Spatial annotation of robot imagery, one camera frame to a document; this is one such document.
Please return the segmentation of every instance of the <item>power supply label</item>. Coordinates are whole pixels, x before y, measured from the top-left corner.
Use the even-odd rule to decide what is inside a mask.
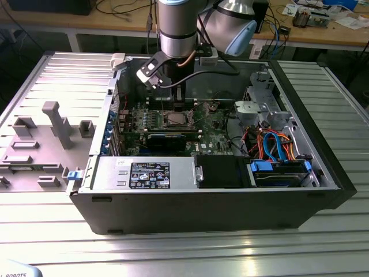
[[[169,163],[132,163],[131,189],[169,189],[170,184]]]

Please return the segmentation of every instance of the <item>workbench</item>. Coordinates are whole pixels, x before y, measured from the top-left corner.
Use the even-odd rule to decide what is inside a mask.
[[[125,2],[130,3],[128,0],[121,0],[114,1],[114,4],[117,5]],[[127,6],[127,10],[144,6],[147,2],[146,0],[138,0],[136,3]],[[329,23],[328,28],[295,28],[292,26],[292,17],[280,14],[283,11],[281,5],[286,5],[289,1],[271,0],[270,2],[274,15],[280,21],[281,25],[291,28],[291,33],[286,43],[287,46],[362,51],[369,38],[369,28],[351,30],[333,21]],[[131,37],[147,36],[146,21],[149,11],[148,7],[132,12],[130,22],[111,14],[101,13],[96,9],[93,9],[88,16],[76,16],[72,14],[14,12],[8,5],[6,5],[6,7],[10,14],[26,30],[67,34],[73,52],[82,51],[77,38],[78,34]],[[103,11],[111,12],[109,1],[104,1],[99,8]],[[355,12],[368,13],[369,7],[358,5]],[[0,29],[18,29],[18,26],[14,24],[3,10],[0,10]],[[156,37],[155,25],[154,31],[151,32],[150,36],[152,38]],[[273,37],[274,35],[268,24],[264,24],[261,33],[254,34],[250,42],[253,44],[250,58],[259,58],[262,46],[269,44],[270,41],[273,40]]]
[[[0,116],[1,156],[18,116],[47,124],[36,112],[47,99],[60,102],[61,116],[71,125],[98,120],[113,75],[111,57],[44,55]],[[89,73],[83,73],[84,65],[89,65]],[[321,211],[298,229],[97,235],[65,192],[2,191],[0,257],[33,264],[44,277],[367,276],[369,117],[329,69],[309,62],[280,65],[293,87],[301,90],[299,97],[357,189],[338,209]],[[302,89],[311,83],[321,89]],[[67,91],[58,89],[61,84]],[[82,112],[87,107],[95,108],[95,114]]]

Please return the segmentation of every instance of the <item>motherboard chip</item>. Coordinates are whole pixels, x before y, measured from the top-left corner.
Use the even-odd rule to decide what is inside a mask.
[[[168,121],[171,125],[186,124],[186,116],[183,113],[168,113]]]

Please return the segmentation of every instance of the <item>metal table surface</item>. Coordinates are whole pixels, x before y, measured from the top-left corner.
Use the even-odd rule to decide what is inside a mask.
[[[66,55],[68,61],[80,57],[73,56],[80,54],[71,53],[56,55]],[[106,62],[97,60],[109,59],[109,56],[89,57],[93,60],[91,66],[94,63],[104,66]],[[53,63],[51,57],[44,57],[38,63],[20,89],[20,95],[28,92],[40,75],[56,74],[56,69],[51,72],[50,63]],[[72,62],[68,64],[64,64],[64,69],[57,69],[58,74],[73,68]],[[80,274],[140,277],[369,276],[369,144],[364,143],[369,128],[354,115],[359,109],[354,106],[357,103],[343,88],[334,86],[337,90],[331,92],[331,83],[326,83],[326,87],[323,83],[316,83],[323,87],[325,93],[333,94],[303,93],[306,88],[312,88],[312,82],[334,79],[327,69],[316,68],[313,63],[291,62],[281,63],[281,67],[294,86],[305,85],[295,89],[300,96],[305,95],[303,102],[309,105],[311,113],[316,113],[312,114],[313,118],[319,121],[317,123],[331,146],[336,145],[332,146],[333,150],[346,158],[346,161],[340,161],[348,162],[344,169],[358,193],[339,209],[316,214],[298,230],[97,235],[91,232],[64,192],[0,193],[0,257],[33,264],[45,277]],[[90,74],[87,69],[85,71],[79,74]],[[108,78],[110,72],[102,70],[93,74]],[[344,111],[337,113],[336,108],[346,109],[349,116],[341,118]],[[1,122],[8,113],[10,110],[4,111]],[[355,137],[356,127],[340,132],[343,126],[355,124],[360,125],[361,138]],[[2,138],[6,134],[2,128],[0,134]]]

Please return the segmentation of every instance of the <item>gray cylinder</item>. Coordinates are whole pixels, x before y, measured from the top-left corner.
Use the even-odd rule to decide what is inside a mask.
[[[227,14],[220,13],[217,10],[208,11],[211,12],[205,29],[208,33],[215,48],[219,51],[225,52],[229,44],[233,41],[239,32],[251,21],[242,18],[236,18]]]
[[[198,13],[204,0],[159,1],[161,50],[169,57],[185,58],[195,49]]]

